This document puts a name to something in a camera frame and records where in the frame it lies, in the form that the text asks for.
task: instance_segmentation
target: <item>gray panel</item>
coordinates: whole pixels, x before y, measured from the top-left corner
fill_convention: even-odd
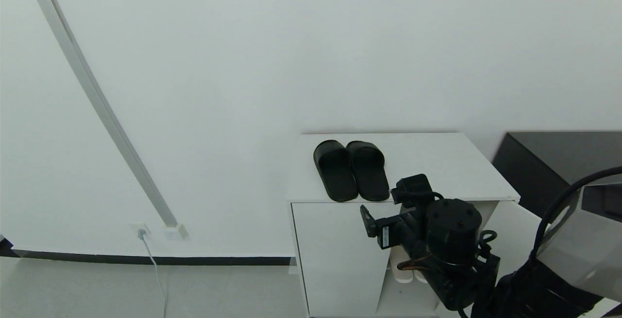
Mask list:
[[[145,165],[140,160],[138,153],[134,150],[132,143],[127,138],[125,131],[115,116],[112,108],[110,107],[106,97],[102,93],[100,85],[97,83],[95,76],[91,72],[80,46],[76,42],[69,24],[67,23],[63,12],[60,10],[58,1],[56,0],[37,0],[38,5],[41,7],[45,19],[54,36],[58,45],[62,49],[71,69],[73,70],[78,82],[82,86],[82,89],[86,93],[89,101],[93,105],[93,109],[102,120],[102,123],[106,127],[110,137],[115,142],[116,147],[123,156],[123,159],[127,162],[127,165],[132,170],[134,176],[140,183],[140,186],[149,197],[149,200],[153,204],[155,210],[160,214],[162,221],[168,227],[177,226],[177,220],[173,216],[173,212],[169,209],[168,205],[162,198],[162,194],[158,191],[153,179],[149,175]]]
[[[568,184],[622,165],[622,132],[511,132],[518,142]],[[598,183],[621,182],[612,176]]]

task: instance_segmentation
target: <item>black cable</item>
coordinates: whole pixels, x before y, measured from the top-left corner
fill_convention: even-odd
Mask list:
[[[604,177],[615,176],[622,174],[622,166],[612,167],[611,169],[606,169],[602,171],[595,172],[589,176],[585,176],[584,178],[576,181],[572,185],[569,185],[562,194],[560,194],[547,209],[546,213],[540,220],[540,225],[538,225],[538,230],[536,232],[536,238],[534,240],[534,248],[531,250],[531,254],[529,255],[529,260],[535,260],[536,254],[538,252],[538,248],[542,243],[542,239],[544,239],[544,232],[546,231],[547,225],[552,221],[553,214],[559,209],[560,205],[566,201],[566,199],[574,194],[577,190],[581,189],[581,187],[592,183],[593,181],[600,180]]]
[[[483,230],[480,232],[480,243],[490,243],[491,241],[497,238],[497,232],[493,230]]]
[[[465,313],[465,310],[462,308],[458,308],[458,314],[460,314],[460,318],[469,318],[469,316]]]

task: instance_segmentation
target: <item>wire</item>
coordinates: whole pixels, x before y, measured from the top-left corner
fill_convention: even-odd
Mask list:
[[[145,234],[147,232],[145,232],[144,230],[138,230],[138,239],[142,240],[142,242],[144,243],[145,247],[147,248],[147,253],[149,254],[149,259],[151,259],[151,262],[154,264],[155,267],[155,278],[157,280],[157,284],[160,285],[160,290],[162,291],[162,296],[164,296],[164,313],[162,314],[163,318],[166,318],[166,306],[169,302],[169,298],[167,298],[165,292],[164,292],[164,288],[162,287],[162,283],[160,283],[160,276],[157,273],[157,264],[156,261],[154,260],[154,257],[151,256],[151,251],[149,250],[149,245],[147,245],[147,242],[145,241]]]
[[[424,256],[424,257],[415,258],[413,260],[408,260],[408,261],[400,262],[400,263],[398,263],[398,265],[396,267],[400,271],[411,271],[411,270],[413,270],[413,267],[420,267],[420,268],[417,268],[417,269],[429,269],[429,268],[417,265],[417,262],[423,261],[423,260],[429,258],[431,255],[432,254],[428,254],[427,256]]]
[[[566,201],[566,199],[574,194],[577,190],[581,189],[581,187],[592,183],[593,181],[600,180],[601,178],[614,176],[622,174],[622,166],[612,167],[611,169],[606,169],[602,171],[595,172],[589,176],[585,176],[584,178],[576,181],[572,185],[569,185],[563,192],[560,194],[547,209],[546,213],[540,220],[540,225],[538,225],[538,230],[536,232],[536,238],[534,240],[534,248],[531,250],[531,254],[529,255],[529,260],[535,260],[538,248],[542,243],[542,239],[544,239],[544,232],[546,231],[547,225],[550,223],[551,219],[555,212],[559,209],[559,207]]]
[[[469,318],[469,316],[465,313],[465,310],[461,307],[458,308],[458,314],[460,315],[460,318]]]

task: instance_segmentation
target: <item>black slipper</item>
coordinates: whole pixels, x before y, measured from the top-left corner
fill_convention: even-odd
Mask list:
[[[384,155],[372,143],[351,141],[347,149],[352,156],[351,169],[359,194],[369,201],[389,198],[389,183],[384,173]]]
[[[333,139],[319,143],[313,152],[313,161],[332,200],[356,198],[358,190],[350,169],[350,155],[341,143]]]

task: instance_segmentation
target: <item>gray floor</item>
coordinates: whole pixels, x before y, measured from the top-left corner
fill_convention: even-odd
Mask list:
[[[288,267],[159,266],[168,318],[302,318]],[[102,265],[0,257],[2,318],[159,318],[152,265]]]

